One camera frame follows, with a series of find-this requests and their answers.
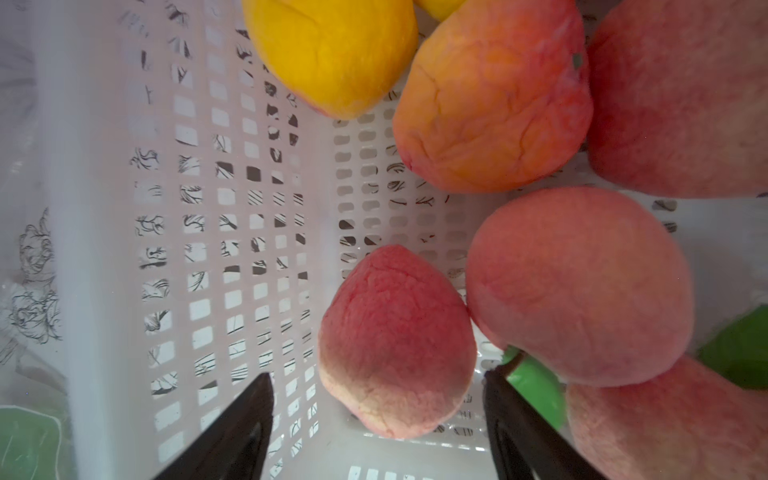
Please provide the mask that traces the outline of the orange-red peach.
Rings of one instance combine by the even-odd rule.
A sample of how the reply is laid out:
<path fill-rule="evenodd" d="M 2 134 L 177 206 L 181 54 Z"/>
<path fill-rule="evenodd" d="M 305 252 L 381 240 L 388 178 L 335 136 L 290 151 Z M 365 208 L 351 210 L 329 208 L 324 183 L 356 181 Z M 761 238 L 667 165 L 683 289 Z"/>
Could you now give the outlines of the orange-red peach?
<path fill-rule="evenodd" d="M 573 1 L 467 1 L 419 48 L 393 118 L 406 167 L 453 193 L 492 193 L 559 170 L 593 116 Z"/>

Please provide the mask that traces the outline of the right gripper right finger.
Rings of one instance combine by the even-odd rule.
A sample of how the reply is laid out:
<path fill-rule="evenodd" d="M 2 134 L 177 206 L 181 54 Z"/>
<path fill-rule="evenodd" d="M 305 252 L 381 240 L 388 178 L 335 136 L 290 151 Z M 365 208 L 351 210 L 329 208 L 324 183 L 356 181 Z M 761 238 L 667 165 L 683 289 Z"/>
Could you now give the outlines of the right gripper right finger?
<path fill-rule="evenodd" d="M 605 480 L 527 400 L 502 370 L 485 373 L 483 407 L 490 451 L 503 480 Z"/>

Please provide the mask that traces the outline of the pink peach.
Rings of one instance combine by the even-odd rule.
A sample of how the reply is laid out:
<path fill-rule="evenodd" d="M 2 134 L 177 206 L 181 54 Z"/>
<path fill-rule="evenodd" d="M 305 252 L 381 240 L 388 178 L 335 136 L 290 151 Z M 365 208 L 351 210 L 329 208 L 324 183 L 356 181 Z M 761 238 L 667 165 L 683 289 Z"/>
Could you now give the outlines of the pink peach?
<path fill-rule="evenodd" d="M 669 370 L 692 339 L 694 288 L 673 236 L 628 196 L 541 189 L 497 209 L 466 265 L 471 316 L 569 383 L 615 387 Z"/>
<path fill-rule="evenodd" d="M 452 417 L 476 358 L 472 321 L 457 290 L 400 245 L 376 249 L 351 271 L 318 334 L 323 386 L 386 438 L 416 438 Z"/>
<path fill-rule="evenodd" d="M 764 479 L 767 394 L 690 357 L 641 384 L 571 384 L 568 421 L 580 454 L 608 479 Z"/>

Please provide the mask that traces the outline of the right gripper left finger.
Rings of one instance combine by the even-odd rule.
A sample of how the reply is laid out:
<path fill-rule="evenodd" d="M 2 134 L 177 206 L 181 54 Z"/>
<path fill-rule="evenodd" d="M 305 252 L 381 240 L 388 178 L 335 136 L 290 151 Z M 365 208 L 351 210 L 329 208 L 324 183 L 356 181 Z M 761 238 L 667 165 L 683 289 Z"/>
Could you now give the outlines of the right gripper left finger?
<path fill-rule="evenodd" d="M 274 390 L 262 373 L 157 480 L 259 480 L 273 430 Z"/>

